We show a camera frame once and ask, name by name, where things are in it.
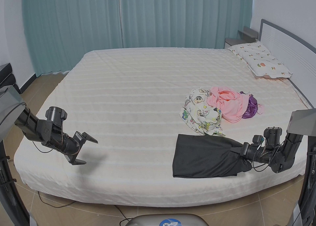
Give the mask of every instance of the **bed headboard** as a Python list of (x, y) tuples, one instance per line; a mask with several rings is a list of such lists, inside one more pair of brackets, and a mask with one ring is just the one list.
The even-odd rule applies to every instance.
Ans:
[(261, 20), (259, 41), (293, 73), (290, 82), (316, 107), (316, 48), (267, 20)]

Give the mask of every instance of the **mattress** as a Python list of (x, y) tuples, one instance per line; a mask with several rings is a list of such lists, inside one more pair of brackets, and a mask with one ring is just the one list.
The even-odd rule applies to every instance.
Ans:
[(196, 135), (179, 111), (191, 89), (229, 86), (251, 92), (265, 106), (262, 115), (231, 124), (227, 137), (251, 142), (268, 126), (286, 135), (291, 112), (306, 109), (287, 79), (255, 77), (230, 50), (132, 48), (91, 51), (67, 74), (41, 107), (68, 113), (64, 132), (87, 132), (73, 166), (56, 151), (40, 153), (25, 137), (14, 156), (22, 181), (51, 195), (89, 203), (185, 207), (224, 202), (258, 192), (304, 174), (307, 138), (291, 169), (251, 170), (237, 176), (206, 179), (172, 177), (178, 134)]

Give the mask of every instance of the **clothing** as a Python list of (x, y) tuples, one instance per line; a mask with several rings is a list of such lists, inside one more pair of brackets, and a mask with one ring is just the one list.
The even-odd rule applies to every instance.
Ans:
[(226, 86), (213, 86), (207, 104), (222, 111), (222, 117), (231, 123), (238, 122), (248, 107), (249, 94), (240, 94)]
[(241, 143), (219, 136), (178, 135), (172, 171), (179, 178), (236, 176), (251, 170), (251, 163), (230, 151)]
[(251, 94), (249, 96), (249, 102), (248, 102), (248, 107), (246, 112), (242, 115), (243, 119), (251, 118), (253, 117), (256, 113), (262, 114), (264, 111), (264, 106), (258, 104), (257, 100), (253, 95)]
[(181, 119), (200, 135), (224, 135), (220, 126), (221, 110), (210, 107), (206, 99), (210, 92), (203, 87), (191, 90), (181, 108)]

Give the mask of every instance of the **label sticker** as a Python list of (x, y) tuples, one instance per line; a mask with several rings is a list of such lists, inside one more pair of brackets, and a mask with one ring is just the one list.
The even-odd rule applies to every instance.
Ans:
[(81, 141), (82, 137), (76, 132), (76, 136), (79, 138), (79, 140)]
[(182, 224), (180, 223), (180, 221), (178, 221), (177, 219), (165, 219), (163, 220), (159, 226), (182, 226)]

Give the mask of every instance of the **pile of clothes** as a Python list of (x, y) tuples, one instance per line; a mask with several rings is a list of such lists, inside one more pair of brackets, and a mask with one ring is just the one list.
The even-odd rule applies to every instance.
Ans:
[(250, 93), (229, 87), (213, 86), (191, 90), (181, 108), (180, 117), (196, 133), (224, 136), (221, 118), (231, 123), (263, 113), (263, 106)]

